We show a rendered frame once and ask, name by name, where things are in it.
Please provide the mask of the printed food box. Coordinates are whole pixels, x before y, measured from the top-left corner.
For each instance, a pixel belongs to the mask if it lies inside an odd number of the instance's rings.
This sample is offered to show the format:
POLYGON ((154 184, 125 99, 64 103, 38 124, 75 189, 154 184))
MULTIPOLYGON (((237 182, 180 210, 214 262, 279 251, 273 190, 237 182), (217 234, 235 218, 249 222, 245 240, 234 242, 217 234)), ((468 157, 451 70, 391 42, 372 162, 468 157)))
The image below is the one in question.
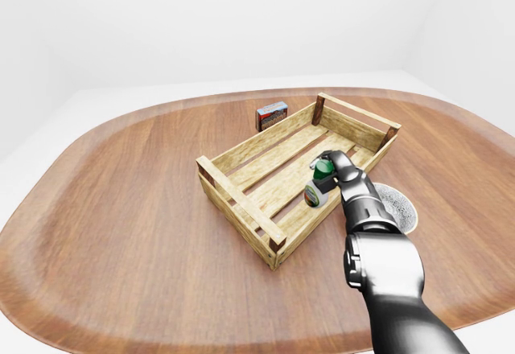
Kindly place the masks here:
POLYGON ((288 105, 276 102, 256 110, 256 129, 261 132, 287 117, 288 105))

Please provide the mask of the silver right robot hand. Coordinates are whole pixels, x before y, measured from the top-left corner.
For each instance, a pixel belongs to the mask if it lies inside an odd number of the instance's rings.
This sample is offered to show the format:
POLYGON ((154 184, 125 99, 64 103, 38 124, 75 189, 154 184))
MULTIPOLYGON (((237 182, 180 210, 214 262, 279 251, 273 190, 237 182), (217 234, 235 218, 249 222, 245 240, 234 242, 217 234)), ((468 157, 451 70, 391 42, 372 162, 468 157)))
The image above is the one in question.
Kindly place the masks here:
POLYGON ((357 179, 361 173, 358 167, 341 150, 326 150, 319 154, 310 164, 312 170, 313 164, 320 159, 329 160, 334 166, 334 171, 328 177, 315 180, 315 185, 322 193, 329 192, 335 187, 349 187, 350 183, 357 179))

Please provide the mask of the patterned bowl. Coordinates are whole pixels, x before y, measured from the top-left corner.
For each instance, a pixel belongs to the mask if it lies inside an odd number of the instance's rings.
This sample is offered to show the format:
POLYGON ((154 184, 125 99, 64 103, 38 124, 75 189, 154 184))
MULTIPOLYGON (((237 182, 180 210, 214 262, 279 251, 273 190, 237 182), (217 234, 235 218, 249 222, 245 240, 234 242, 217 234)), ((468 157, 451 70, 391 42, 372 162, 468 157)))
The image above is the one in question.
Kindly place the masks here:
POLYGON ((395 219, 402 233, 408 234, 418 225, 418 213, 412 202, 399 190, 383 184, 373 184, 386 211, 395 219))

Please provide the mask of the green-capped salad dressing bottle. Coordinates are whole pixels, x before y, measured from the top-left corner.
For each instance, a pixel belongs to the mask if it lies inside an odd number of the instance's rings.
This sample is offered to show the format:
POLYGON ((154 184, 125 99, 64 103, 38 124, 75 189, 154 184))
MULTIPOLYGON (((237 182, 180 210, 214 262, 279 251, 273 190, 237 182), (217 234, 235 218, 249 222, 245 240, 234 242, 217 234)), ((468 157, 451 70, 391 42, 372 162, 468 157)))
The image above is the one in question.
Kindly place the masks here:
POLYGON ((320 159, 313 164, 313 178, 309 180, 304 188, 303 196, 306 204, 312 208, 324 206, 329 197, 329 193, 322 193, 315 185, 316 179, 328 177, 333 171, 334 166, 329 160, 320 159))

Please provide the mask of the wooden slat tray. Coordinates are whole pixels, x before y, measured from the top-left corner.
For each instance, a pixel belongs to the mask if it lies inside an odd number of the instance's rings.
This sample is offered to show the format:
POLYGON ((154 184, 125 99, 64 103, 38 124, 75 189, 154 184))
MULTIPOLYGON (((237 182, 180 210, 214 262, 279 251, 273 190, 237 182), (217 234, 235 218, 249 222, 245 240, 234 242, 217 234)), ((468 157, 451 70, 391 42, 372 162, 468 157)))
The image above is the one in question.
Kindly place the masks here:
POLYGON ((325 93, 316 102, 213 159, 196 162, 209 199, 272 269, 306 239, 340 202, 337 193, 318 209, 299 202, 324 150, 342 150, 370 171, 397 138, 400 124, 325 93))

